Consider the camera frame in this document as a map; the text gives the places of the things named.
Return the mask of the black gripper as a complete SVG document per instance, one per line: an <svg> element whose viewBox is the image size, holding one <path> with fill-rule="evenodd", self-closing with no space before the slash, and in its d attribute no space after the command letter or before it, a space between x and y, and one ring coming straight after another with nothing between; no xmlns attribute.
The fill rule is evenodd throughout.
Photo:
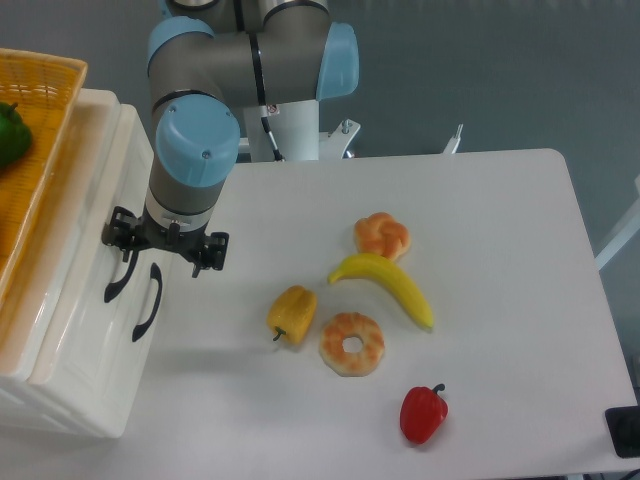
<svg viewBox="0 0 640 480"><path fill-rule="evenodd" d="M111 217L103 226L101 241L122 253L122 261L128 262L134 252L148 249L168 251L181 255L193 265L193 278L203 270L221 271L224 268L229 234L206 234L207 224L183 231L180 227L164 228L157 224L146 209L140 216L122 206L115 206Z"/></svg>

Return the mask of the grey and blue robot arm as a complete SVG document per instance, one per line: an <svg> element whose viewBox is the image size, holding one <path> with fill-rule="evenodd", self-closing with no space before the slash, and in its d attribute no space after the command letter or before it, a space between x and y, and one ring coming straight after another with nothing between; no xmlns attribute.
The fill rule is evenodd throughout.
<svg viewBox="0 0 640 480"><path fill-rule="evenodd" d="M102 233L129 267L141 251L221 269L228 237L207 224L242 143L254 161L341 157L319 104L359 81L353 28L324 1L165 1L148 43L154 159L141 214L116 207Z"/></svg>

